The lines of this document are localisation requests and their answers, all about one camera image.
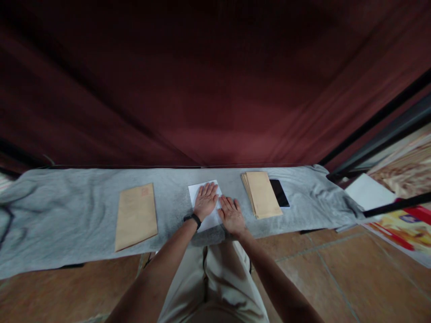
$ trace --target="hand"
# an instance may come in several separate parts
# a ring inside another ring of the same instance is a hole
[[[228,232],[239,238],[247,232],[246,221],[241,212],[239,202],[235,202],[230,198],[222,195],[220,198],[221,209],[217,210],[223,221],[223,225]]]
[[[196,202],[194,203],[193,213],[195,213],[201,222],[208,215],[211,214],[213,209],[216,207],[216,202],[219,196],[216,194],[218,185],[214,183],[207,183],[205,186],[199,188]]]

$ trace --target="gray blanket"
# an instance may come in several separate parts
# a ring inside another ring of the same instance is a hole
[[[279,179],[291,204],[257,220],[242,184],[245,171]],[[159,250],[192,212],[188,186],[216,179],[240,201],[256,237],[334,228],[363,218],[359,206],[326,179],[321,166],[291,168],[31,170],[0,195],[0,279],[18,273]],[[114,252],[119,193],[154,183],[158,234]],[[193,245],[230,238],[222,226],[196,234]]]

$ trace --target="stack of envelopes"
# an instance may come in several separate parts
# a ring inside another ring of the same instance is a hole
[[[254,215],[269,218],[282,215],[267,172],[246,172],[241,174]]]

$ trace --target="smartphone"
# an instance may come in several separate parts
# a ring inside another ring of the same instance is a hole
[[[283,188],[281,187],[278,179],[270,179],[269,182],[273,187],[275,197],[277,198],[278,205],[280,207],[290,207],[286,195],[284,194]]]

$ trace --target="leg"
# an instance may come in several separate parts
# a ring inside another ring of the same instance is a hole
[[[203,247],[187,248],[163,304],[158,322],[180,322],[204,302]]]
[[[249,269],[250,259],[237,241],[208,247],[205,260],[208,300],[234,309],[244,322],[268,322],[262,297]]]

